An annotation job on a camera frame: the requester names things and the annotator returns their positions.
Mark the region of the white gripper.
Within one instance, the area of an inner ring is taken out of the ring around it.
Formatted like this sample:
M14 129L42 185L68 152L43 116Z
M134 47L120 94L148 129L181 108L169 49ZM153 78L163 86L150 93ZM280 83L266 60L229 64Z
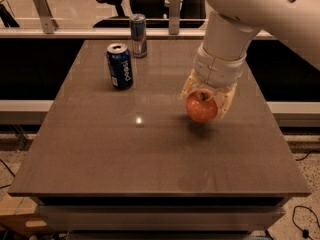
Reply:
M203 89L209 94L214 93L218 112L216 118L222 120L228 112L236 92L237 83L243 72L246 56L237 60L227 60L210 55L200 45L193 61L193 68L186 79L180 93L186 99L192 92ZM212 91L204 85L216 88Z

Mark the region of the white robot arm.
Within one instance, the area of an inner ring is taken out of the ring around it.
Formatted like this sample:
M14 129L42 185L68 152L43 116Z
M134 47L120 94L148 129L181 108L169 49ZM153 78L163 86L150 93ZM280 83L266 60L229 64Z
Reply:
M232 104L247 49L264 30L314 67L320 66L320 0L206 0L213 8L181 91L188 116L221 119Z

